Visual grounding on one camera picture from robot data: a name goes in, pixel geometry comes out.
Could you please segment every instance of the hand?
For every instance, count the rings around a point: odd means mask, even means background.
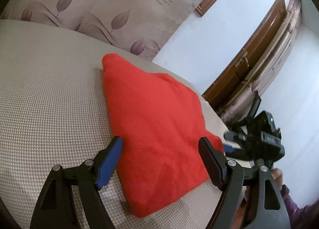
[[[272,177],[274,178],[279,190],[282,188],[282,182],[283,182],[283,172],[282,170],[275,168],[272,170]]]

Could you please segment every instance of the red cloth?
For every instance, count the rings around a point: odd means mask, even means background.
[[[117,54],[103,57],[103,85],[114,135],[123,139],[117,170],[133,214],[148,216],[208,179],[198,153],[206,136],[198,96],[168,74],[147,73]]]

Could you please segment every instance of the pink leaf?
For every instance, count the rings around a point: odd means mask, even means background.
[[[5,20],[9,17],[9,9],[8,7],[5,7],[1,16],[0,16],[0,20]]]
[[[129,20],[130,11],[131,10],[117,15],[111,22],[112,29],[122,28]]]
[[[29,3],[21,15],[21,20],[29,22],[31,20],[31,16],[32,16],[32,5],[31,3]]]
[[[59,0],[56,4],[56,9],[58,12],[64,11],[71,4],[72,0]]]
[[[140,39],[132,45],[130,52],[138,56],[144,51],[145,47],[146,41],[144,39]]]

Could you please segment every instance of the houndstooth fabric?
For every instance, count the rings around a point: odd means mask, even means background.
[[[22,228],[52,166],[77,166],[113,137],[101,83],[107,53],[166,72],[73,31],[0,21],[0,196]],[[81,228],[89,228],[77,187],[73,192]],[[220,192],[206,181],[144,219],[131,213],[117,172],[100,195],[116,228],[195,229],[206,227]]]

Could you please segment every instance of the blue gripper pad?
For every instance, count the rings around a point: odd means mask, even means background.
[[[95,183],[98,190],[101,190],[103,186],[107,185],[111,179],[111,176],[117,165],[117,161],[122,154],[122,138],[114,137],[105,150],[107,150],[108,153],[106,154],[101,166],[99,167],[98,179]]]
[[[234,148],[232,148],[231,146],[228,145],[223,145],[223,149],[225,153],[233,153],[235,151]]]

